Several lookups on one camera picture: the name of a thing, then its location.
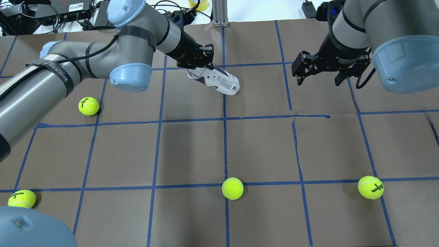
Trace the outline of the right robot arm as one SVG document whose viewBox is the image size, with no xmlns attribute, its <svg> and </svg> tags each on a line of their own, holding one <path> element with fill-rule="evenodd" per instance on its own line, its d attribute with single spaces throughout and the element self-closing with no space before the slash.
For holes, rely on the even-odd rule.
<svg viewBox="0 0 439 247">
<path fill-rule="evenodd" d="M 384 89 L 410 94 L 438 87 L 438 5 L 434 0 L 332 0 L 315 18 L 328 34 L 314 55 L 301 51 L 292 75 L 338 72 L 334 84 L 360 79 L 370 63 Z"/>
</svg>

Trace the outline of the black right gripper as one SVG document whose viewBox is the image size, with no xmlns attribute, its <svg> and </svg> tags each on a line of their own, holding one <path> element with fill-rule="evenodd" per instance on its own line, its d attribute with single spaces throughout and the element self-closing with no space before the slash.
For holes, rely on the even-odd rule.
<svg viewBox="0 0 439 247">
<path fill-rule="evenodd" d="M 292 63 L 292 75 L 301 86 L 311 75 L 319 72 L 337 72 L 335 86 L 340 86 L 346 79 L 358 77 L 370 65 L 367 48 L 351 48 L 339 42 L 333 33 L 328 33 L 318 52 L 314 55 L 301 51 Z"/>
</svg>

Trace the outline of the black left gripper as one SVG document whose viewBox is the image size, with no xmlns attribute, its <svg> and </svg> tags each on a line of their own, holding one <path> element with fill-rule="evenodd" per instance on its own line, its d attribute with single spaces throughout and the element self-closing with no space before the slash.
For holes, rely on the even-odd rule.
<svg viewBox="0 0 439 247">
<path fill-rule="evenodd" d="M 190 35 L 182 33 L 177 47 L 168 53 L 177 61 L 177 66 L 186 69 L 196 69 L 213 64 L 214 45 L 198 44 Z"/>
</svg>

